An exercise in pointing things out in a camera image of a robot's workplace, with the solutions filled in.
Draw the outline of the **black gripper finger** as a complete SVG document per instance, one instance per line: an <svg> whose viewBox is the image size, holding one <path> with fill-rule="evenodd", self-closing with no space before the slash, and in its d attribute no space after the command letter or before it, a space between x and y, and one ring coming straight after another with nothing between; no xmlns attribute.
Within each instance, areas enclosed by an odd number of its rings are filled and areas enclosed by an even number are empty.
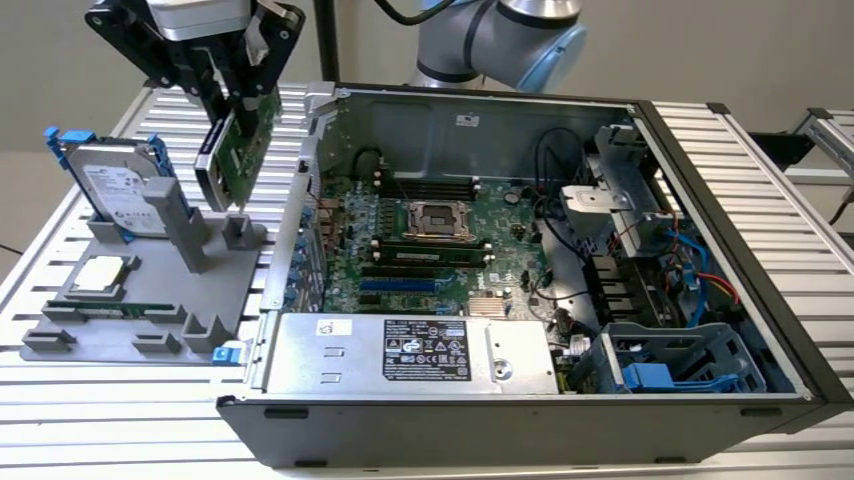
<svg viewBox="0 0 854 480"><path fill-rule="evenodd" d="M274 90L294 50L305 14L284 1L250 1L250 19L240 37L240 103L237 120L244 137L252 137L260 124L262 97Z"/></svg>
<svg viewBox="0 0 854 480"><path fill-rule="evenodd" d="M85 12L84 20L114 50L145 74L153 85L168 88L158 85L158 74L165 67L164 43L173 40L158 33L146 3L98 1ZM190 95L186 92L185 94L201 105L212 123L228 116L229 106L222 91L218 95Z"/></svg>

